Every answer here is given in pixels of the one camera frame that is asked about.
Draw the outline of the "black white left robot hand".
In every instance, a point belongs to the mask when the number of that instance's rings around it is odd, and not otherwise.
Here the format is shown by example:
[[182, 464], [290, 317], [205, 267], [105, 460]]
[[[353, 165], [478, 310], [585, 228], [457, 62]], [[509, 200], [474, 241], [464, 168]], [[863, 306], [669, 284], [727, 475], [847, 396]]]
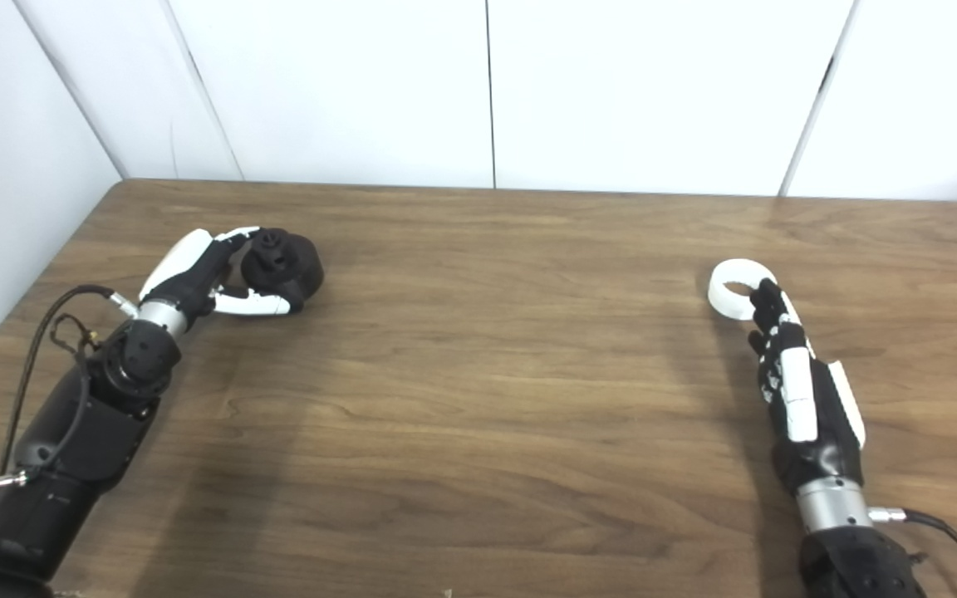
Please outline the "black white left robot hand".
[[259, 226], [213, 235], [195, 228], [164, 255], [145, 280], [136, 318], [161, 326], [193, 325], [210, 313], [232, 316], [285, 316], [293, 306], [281, 294], [254, 287], [228, 291], [224, 269], [234, 255], [263, 232]]

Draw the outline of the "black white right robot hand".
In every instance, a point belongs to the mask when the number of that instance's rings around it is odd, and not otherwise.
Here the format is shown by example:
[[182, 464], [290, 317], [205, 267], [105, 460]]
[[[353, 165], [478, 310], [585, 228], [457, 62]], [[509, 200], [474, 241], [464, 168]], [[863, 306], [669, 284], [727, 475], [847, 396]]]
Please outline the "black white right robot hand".
[[749, 302], [756, 328], [748, 343], [775, 434], [771, 461], [778, 481], [788, 493], [827, 478], [862, 486], [866, 431], [842, 364], [814, 355], [793, 303], [771, 277], [752, 289]]

